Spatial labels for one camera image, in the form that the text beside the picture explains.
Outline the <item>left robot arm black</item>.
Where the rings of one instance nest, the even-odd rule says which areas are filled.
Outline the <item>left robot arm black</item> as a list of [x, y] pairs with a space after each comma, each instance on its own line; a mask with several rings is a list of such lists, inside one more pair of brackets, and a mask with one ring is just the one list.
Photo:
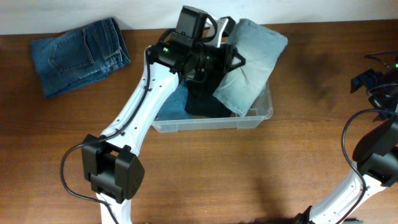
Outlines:
[[231, 17], [213, 18], [184, 6], [177, 26], [144, 51], [140, 83], [100, 137], [87, 135], [81, 149], [85, 179], [101, 208], [102, 223], [130, 223], [131, 199], [145, 170], [138, 159], [142, 142], [166, 99], [181, 80], [203, 83], [209, 73], [228, 73], [246, 63], [236, 47], [221, 40], [232, 32]]

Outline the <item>clear plastic storage container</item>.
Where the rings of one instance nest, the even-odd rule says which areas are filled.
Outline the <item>clear plastic storage container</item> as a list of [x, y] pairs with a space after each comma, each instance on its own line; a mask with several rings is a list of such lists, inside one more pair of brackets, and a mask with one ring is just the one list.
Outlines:
[[[194, 81], [198, 75], [198, 63], [200, 49], [178, 49], [168, 45], [156, 45], [150, 48], [149, 61], [152, 66], [160, 66], [165, 69], [167, 75], [176, 78], [177, 85], [181, 81]], [[261, 93], [252, 104], [246, 116], [239, 116], [231, 113], [226, 118], [209, 118], [206, 116], [193, 116], [193, 119], [158, 121], [157, 115], [152, 126], [160, 133], [171, 133], [185, 130], [196, 129], [223, 129], [238, 128], [252, 129], [256, 128], [261, 122], [269, 119], [273, 114], [271, 94], [269, 85], [265, 85]]]

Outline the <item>dark blue jeans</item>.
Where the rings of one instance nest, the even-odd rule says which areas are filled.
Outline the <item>dark blue jeans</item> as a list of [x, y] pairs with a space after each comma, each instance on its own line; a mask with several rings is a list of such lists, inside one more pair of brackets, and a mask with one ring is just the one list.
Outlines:
[[31, 57], [45, 98], [52, 98], [108, 78], [131, 63], [112, 17], [65, 34], [30, 42]]

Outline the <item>light grey jeans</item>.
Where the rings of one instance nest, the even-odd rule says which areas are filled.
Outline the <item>light grey jeans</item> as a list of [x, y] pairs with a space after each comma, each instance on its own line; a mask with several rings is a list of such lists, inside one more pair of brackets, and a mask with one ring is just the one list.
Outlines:
[[240, 19], [228, 37], [246, 63], [228, 72], [213, 93], [225, 107], [246, 116], [265, 87], [288, 38], [249, 19]]

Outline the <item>dark navy garment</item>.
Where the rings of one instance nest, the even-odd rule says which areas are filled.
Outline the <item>dark navy garment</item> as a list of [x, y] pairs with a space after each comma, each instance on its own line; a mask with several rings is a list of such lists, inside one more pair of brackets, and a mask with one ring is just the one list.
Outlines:
[[205, 81], [203, 83], [187, 81], [188, 97], [185, 111], [195, 116], [206, 116], [209, 118], [230, 117], [232, 111], [213, 96], [224, 78], [224, 73], [214, 72], [208, 73], [206, 76], [201, 73], [195, 76], [195, 79], [199, 81], [204, 78]]

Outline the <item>blue denim garment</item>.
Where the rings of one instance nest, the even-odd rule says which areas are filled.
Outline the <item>blue denim garment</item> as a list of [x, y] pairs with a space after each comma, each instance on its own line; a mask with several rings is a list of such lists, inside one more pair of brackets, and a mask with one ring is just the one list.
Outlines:
[[166, 99], [157, 114], [158, 121], [193, 119], [193, 116], [185, 111], [188, 98], [186, 81], [180, 82], [176, 90]]

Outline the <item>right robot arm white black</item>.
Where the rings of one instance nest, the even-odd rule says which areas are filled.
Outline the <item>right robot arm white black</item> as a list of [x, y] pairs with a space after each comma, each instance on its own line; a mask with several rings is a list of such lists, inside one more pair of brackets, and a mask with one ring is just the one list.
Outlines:
[[397, 183], [397, 65], [383, 65], [385, 73], [370, 69], [351, 80], [351, 92], [365, 87], [373, 107], [350, 117], [341, 143], [350, 124], [362, 114], [377, 113], [382, 123], [360, 139], [351, 157], [342, 150], [351, 167], [348, 175], [324, 200], [297, 214], [293, 223], [358, 223], [349, 216], [367, 199]]

